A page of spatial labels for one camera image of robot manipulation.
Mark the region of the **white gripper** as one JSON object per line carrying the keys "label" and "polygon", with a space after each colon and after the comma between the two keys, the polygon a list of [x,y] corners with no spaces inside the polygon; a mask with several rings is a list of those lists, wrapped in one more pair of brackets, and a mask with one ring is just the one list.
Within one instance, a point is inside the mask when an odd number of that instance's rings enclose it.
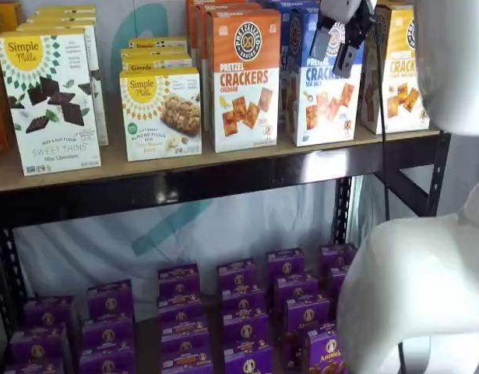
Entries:
{"label": "white gripper", "polygon": [[319,16],[310,50],[311,58],[325,58],[330,31],[336,22],[345,24],[345,41],[340,45],[333,72],[349,78],[357,52],[376,22],[376,1],[321,0]]}

